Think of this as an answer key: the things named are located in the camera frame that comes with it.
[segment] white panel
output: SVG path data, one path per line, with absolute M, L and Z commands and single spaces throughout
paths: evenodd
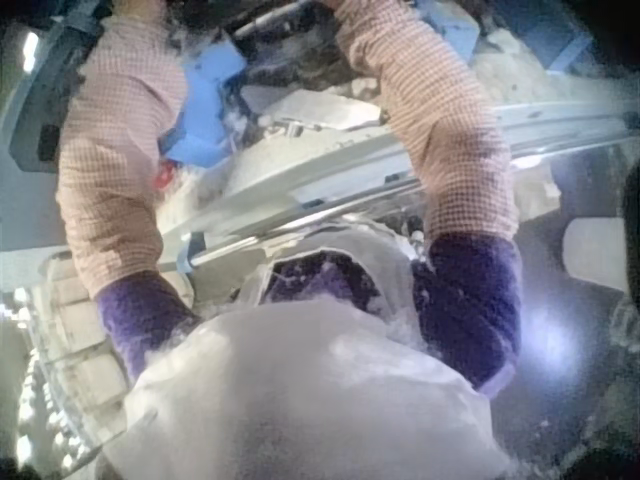
M 51 299 L 57 305 L 89 300 L 89 292 L 80 281 L 79 277 L 57 280 L 51 285 Z
M 574 278 L 629 292 L 622 218 L 578 218 L 564 234 L 564 266 Z
M 124 374 L 110 354 L 64 368 L 59 378 L 66 394 L 83 412 L 118 400 L 128 391 Z
M 106 339 L 98 309 L 93 302 L 61 307 L 55 322 L 68 353 L 98 345 Z

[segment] hand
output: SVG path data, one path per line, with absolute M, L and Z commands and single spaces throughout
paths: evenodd
M 146 23 L 162 23 L 167 14 L 166 0 L 114 0 L 114 5 L 116 15 Z

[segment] metal bar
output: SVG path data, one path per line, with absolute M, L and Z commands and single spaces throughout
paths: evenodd
M 640 138 L 640 132 L 630 131 L 592 137 L 589 139 L 582 138 L 556 142 L 543 147 L 527 146 L 518 148 L 518 145 L 514 145 L 512 150 L 512 165 L 517 170 L 524 170 L 529 167 L 523 168 L 519 166 L 526 165 L 526 163 L 519 163 L 518 160 L 521 161 L 522 159 L 536 157 L 539 161 L 531 163 L 530 167 L 533 167 L 539 165 L 542 161 L 547 160 L 551 156 L 616 145 L 637 138 Z M 394 182 L 365 193 L 354 195 L 338 202 L 334 202 L 333 204 L 325 204 L 310 211 L 298 212 L 297 214 L 292 214 L 288 218 L 280 218 L 278 225 L 274 225 L 272 228 L 263 227 L 262 230 L 264 233 L 248 234 L 244 238 L 231 244 L 209 249 L 194 257 L 191 264 L 194 267 L 197 267 L 216 258 L 239 251 L 247 246 L 257 245 L 260 241 L 270 240 L 281 235 L 294 233 L 316 223 L 339 217 L 349 213 L 355 208 L 366 208 L 370 204 L 389 197 L 418 193 L 421 190 L 422 185 L 420 184 L 420 181 L 416 177 L 412 176 L 400 182 Z
M 309 3 L 311 3 L 311 0 L 296 0 L 295 2 L 290 3 L 289 5 L 285 5 L 284 7 L 279 7 L 279 8 L 276 8 L 275 10 L 265 13 L 264 15 L 256 18 L 255 20 L 252 20 L 251 22 L 247 23 L 245 26 L 240 27 L 238 30 L 236 30 L 235 33 L 233 34 L 233 38 L 235 40 L 242 40 L 247 35 L 251 35 L 256 30 L 264 27 L 265 25 L 269 25 L 274 20 L 277 20 L 281 17 L 285 17 L 290 13 L 300 10 L 302 7 L 304 7 Z
M 539 104 L 520 104 L 499 106 L 494 108 L 494 112 L 499 119 L 499 124 L 505 134 L 505 140 L 512 146 L 524 147 L 523 142 L 527 142 L 527 147 L 546 146 L 550 141 L 557 141 L 560 138 L 583 138 L 590 135 L 607 133 L 620 133 L 628 131 L 623 119 L 626 116 L 637 115 L 637 101 L 623 100 L 617 102 L 554 102 Z M 594 128 L 600 121 L 607 125 L 605 130 Z M 612 128 L 612 123 L 618 121 L 619 126 Z M 258 144 L 250 149 L 240 152 L 235 159 L 237 171 L 245 172 L 239 175 L 232 175 L 230 183 L 227 185 L 225 195 L 220 201 L 203 206 L 194 212 L 189 218 L 183 219 L 179 224 L 163 230 L 165 245 L 177 245 L 180 237 L 187 232 L 208 230 L 212 224 L 211 219 L 220 222 L 220 212 L 225 208 L 237 203 L 242 196 L 263 194 L 262 190 L 280 189 L 281 185 L 288 185 L 290 188 L 300 188 L 314 179 L 322 179 L 327 175 L 336 175 L 353 168 L 366 165 L 372 161 L 381 161 L 383 157 L 404 156 L 404 147 L 385 127 L 373 127 L 365 130 L 350 132 L 340 132 L 337 134 L 326 134 L 324 139 L 311 136 L 306 138 L 288 139 L 291 142 L 291 149 L 274 151 L 269 144 Z M 310 142 L 317 151 L 304 161 L 293 160 L 291 157 L 299 153 L 296 142 Z M 285 168 L 276 168 L 276 172 L 270 174 L 263 180 L 251 180 L 252 175 L 264 177 L 263 173 L 247 174 L 247 170 L 261 172 L 266 166 L 265 158 L 270 155 L 279 155 L 280 165 Z M 410 170 L 410 163 L 406 159 L 406 171 Z M 244 237 L 244 233 L 253 231 L 251 225 L 244 225 L 242 232 L 240 229 L 231 230 L 223 227 L 220 233 L 237 235 Z

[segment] purple sleeve cuff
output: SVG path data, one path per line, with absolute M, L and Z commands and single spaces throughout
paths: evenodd
M 415 263 L 414 300 L 425 340 L 477 390 L 495 396 L 520 351 L 520 257 L 513 242 L 450 234 Z
M 102 323 L 135 380 L 145 369 L 145 353 L 159 349 L 176 327 L 196 316 L 157 272 L 130 275 L 96 297 Z

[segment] red object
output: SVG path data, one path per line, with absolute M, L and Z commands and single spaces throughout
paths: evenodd
M 153 187 L 156 190 L 164 190 L 173 181 L 177 164 L 173 160 L 163 160 L 160 163 L 158 174 L 153 179 Z

